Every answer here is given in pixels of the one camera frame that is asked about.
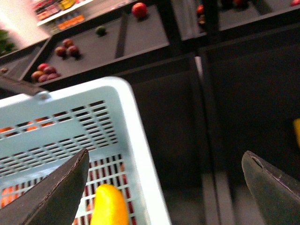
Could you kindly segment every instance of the red apple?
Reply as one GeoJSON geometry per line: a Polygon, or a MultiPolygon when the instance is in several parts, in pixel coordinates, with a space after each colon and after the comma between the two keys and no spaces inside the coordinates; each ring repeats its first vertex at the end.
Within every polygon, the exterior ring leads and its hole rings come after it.
{"type": "Polygon", "coordinates": [[[43,75],[43,71],[36,71],[31,75],[32,81],[37,82],[41,75],[43,75]]]}
{"type": "Polygon", "coordinates": [[[43,74],[39,77],[38,82],[39,83],[45,82],[47,81],[47,78],[48,78],[48,74],[43,74]]]}
{"type": "Polygon", "coordinates": [[[62,46],[58,46],[55,49],[55,53],[57,56],[62,57],[62,58],[65,58],[67,55],[67,51],[66,51],[65,47],[62,47],[62,46]]]}
{"type": "Polygon", "coordinates": [[[203,15],[204,14],[204,7],[203,7],[203,5],[199,5],[196,12],[197,12],[197,16],[198,17],[201,16],[201,15],[203,15]]]}
{"type": "Polygon", "coordinates": [[[292,2],[291,2],[291,6],[297,6],[297,5],[299,5],[300,4],[300,0],[293,0],[292,2]]]}
{"type": "Polygon", "coordinates": [[[39,71],[44,71],[44,69],[45,69],[46,67],[48,67],[48,66],[49,66],[48,63],[42,63],[41,65],[39,65],[39,66],[37,67],[37,70],[39,70],[39,71]]]}
{"type": "Polygon", "coordinates": [[[64,44],[65,48],[69,48],[70,46],[74,45],[74,41],[69,38],[63,40],[62,43],[64,44]]]}
{"type": "Polygon", "coordinates": [[[137,19],[145,18],[147,15],[147,6],[144,3],[136,3],[132,6],[131,12],[137,19]]]}
{"type": "Polygon", "coordinates": [[[47,80],[49,81],[49,80],[52,80],[52,79],[55,79],[55,78],[58,78],[58,77],[60,77],[59,74],[49,74],[49,76],[47,77],[47,80]]]}
{"type": "Polygon", "coordinates": [[[56,73],[56,68],[54,68],[54,67],[51,67],[51,66],[49,66],[49,67],[46,67],[45,69],[44,69],[44,73],[45,74],[55,74],[56,73]]]}
{"type": "Polygon", "coordinates": [[[79,51],[79,48],[75,45],[72,45],[70,46],[68,49],[67,49],[67,52],[70,56],[74,57],[74,58],[79,58],[80,56],[80,51],[79,51]]]}

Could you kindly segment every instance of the yellow fruit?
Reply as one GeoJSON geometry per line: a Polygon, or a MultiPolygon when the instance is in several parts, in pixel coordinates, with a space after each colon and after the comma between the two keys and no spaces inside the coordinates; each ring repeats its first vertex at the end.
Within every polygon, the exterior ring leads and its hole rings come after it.
{"type": "Polygon", "coordinates": [[[128,225],[128,213],[122,193],[110,184],[96,190],[95,208],[90,225],[128,225]]]}
{"type": "Polygon", "coordinates": [[[294,120],[293,124],[294,124],[298,146],[300,148],[300,119],[294,120]]]}

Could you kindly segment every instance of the wall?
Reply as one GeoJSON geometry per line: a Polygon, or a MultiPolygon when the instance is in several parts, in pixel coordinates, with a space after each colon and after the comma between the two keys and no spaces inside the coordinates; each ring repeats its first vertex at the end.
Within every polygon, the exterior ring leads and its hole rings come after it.
{"type": "Polygon", "coordinates": [[[49,34],[37,27],[37,18],[32,10],[31,0],[0,0],[2,27],[11,31],[11,37],[18,48],[24,48],[41,41],[49,34]]]}
{"type": "MultiPolygon", "coordinates": [[[[91,19],[121,3],[131,0],[94,0],[80,8],[86,19],[91,19]]],[[[0,29],[10,31],[19,49],[48,38],[43,26],[37,27],[38,19],[32,10],[32,0],[0,0],[0,29]]]]}

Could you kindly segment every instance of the metal bracket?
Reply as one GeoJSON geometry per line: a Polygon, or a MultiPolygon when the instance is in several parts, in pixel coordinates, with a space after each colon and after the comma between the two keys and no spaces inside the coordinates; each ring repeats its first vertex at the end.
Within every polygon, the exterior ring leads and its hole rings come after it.
{"type": "Polygon", "coordinates": [[[3,73],[1,72],[0,72],[0,87],[3,89],[13,91],[14,93],[17,94],[26,94],[30,96],[35,96],[36,94],[42,92],[43,93],[42,95],[44,96],[42,99],[45,99],[47,97],[47,94],[45,93],[48,93],[48,91],[45,89],[35,86],[29,82],[19,81],[7,77],[3,75],[3,73]]]}

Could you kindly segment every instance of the shopping basket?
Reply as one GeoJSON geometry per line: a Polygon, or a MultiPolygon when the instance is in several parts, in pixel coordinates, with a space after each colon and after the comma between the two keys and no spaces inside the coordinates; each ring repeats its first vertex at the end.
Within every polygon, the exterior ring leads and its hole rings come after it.
{"type": "Polygon", "coordinates": [[[10,188],[7,195],[22,195],[86,148],[90,169],[77,224],[89,224],[95,190],[104,183],[122,191],[130,225],[171,224],[135,98],[123,79],[2,99],[0,128],[0,191],[10,188]]]}

